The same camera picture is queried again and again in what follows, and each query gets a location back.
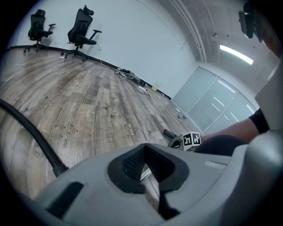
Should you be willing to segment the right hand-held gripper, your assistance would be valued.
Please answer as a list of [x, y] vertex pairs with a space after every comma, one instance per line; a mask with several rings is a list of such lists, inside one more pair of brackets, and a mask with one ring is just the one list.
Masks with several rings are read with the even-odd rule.
[[190, 132], [188, 134], [175, 136], [174, 141], [169, 144], [170, 148], [184, 148], [184, 151], [193, 151], [201, 145], [201, 136], [199, 132]]

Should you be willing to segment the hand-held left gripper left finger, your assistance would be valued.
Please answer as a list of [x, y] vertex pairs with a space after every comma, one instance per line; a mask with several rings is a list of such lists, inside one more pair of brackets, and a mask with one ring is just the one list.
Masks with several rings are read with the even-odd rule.
[[[116, 157], [137, 145], [84, 160], [57, 177], [35, 199], [33, 212], [48, 226], [159, 226], [164, 219], [145, 194], [121, 191], [110, 180], [107, 168]], [[59, 196], [72, 183], [81, 189], [61, 208]]]

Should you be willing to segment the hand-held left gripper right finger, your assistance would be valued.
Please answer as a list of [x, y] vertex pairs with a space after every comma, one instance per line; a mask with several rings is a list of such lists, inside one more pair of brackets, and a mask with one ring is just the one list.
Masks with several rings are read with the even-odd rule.
[[151, 170], [146, 190], [153, 197], [145, 224], [224, 226], [227, 196], [215, 188], [228, 157], [177, 151], [154, 144], [145, 145], [145, 162]]

